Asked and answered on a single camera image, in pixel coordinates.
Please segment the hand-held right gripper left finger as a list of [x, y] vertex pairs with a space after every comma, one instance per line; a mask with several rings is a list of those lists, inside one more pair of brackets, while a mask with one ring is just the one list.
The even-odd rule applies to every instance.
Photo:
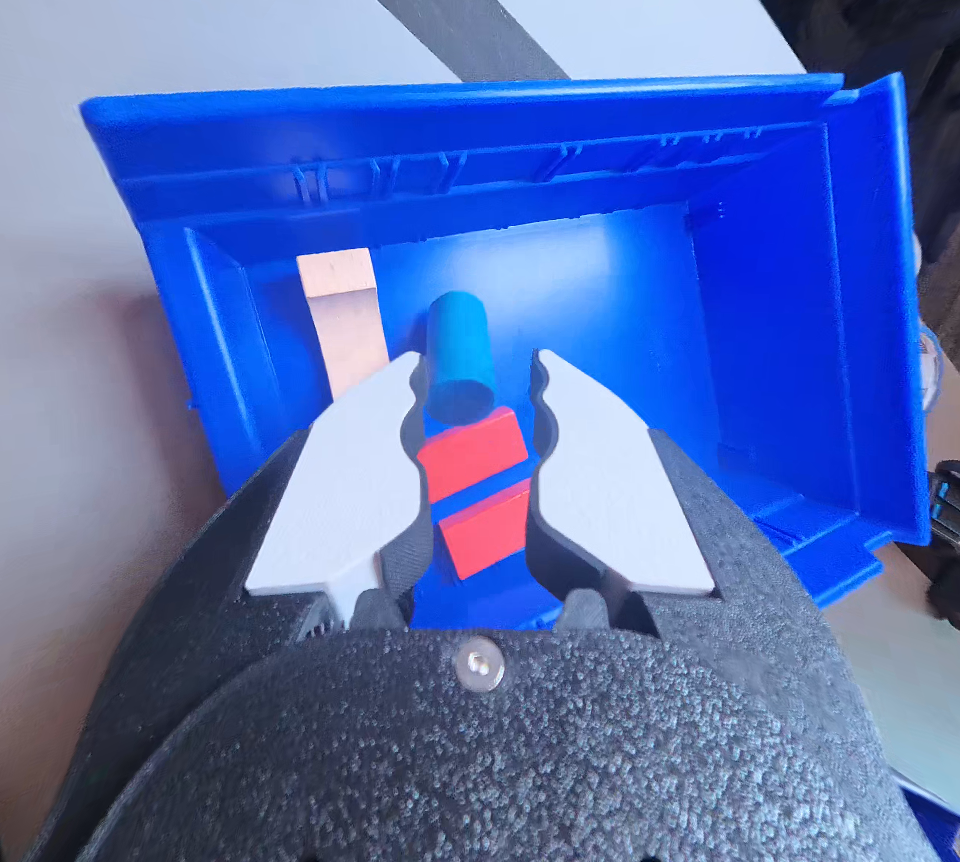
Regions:
[[362, 592], [413, 589], [430, 564], [426, 390], [424, 358], [404, 352], [318, 416], [247, 573], [249, 595], [321, 592], [354, 608]]

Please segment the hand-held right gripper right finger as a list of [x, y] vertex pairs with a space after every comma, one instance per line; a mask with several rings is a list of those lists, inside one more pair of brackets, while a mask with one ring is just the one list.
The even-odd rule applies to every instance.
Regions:
[[572, 589], [708, 596], [715, 582], [648, 424], [556, 352], [531, 361], [534, 449], [527, 564]]

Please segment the pale wooden arch block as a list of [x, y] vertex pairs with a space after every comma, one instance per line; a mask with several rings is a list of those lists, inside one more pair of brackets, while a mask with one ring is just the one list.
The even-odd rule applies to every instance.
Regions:
[[333, 400], [390, 361], [369, 249], [301, 255], [296, 265]]

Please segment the blue wooden cylinder block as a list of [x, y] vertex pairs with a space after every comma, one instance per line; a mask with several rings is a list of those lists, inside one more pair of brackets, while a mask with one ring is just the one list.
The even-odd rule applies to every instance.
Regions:
[[474, 424], [496, 402], [496, 373], [486, 308], [472, 293], [450, 291], [426, 320], [427, 413], [440, 424]]

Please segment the black electronic device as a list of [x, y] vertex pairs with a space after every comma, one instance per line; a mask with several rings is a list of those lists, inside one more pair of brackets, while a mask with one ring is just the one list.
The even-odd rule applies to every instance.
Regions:
[[929, 472], [931, 533], [940, 544], [959, 550], [959, 461], [942, 460]]

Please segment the blue tape roll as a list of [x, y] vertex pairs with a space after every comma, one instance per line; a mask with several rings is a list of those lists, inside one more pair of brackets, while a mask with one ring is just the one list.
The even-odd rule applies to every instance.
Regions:
[[921, 406], [928, 414], [940, 396], [945, 358], [936, 334], [924, 322], [919, 323], [918, 341]]

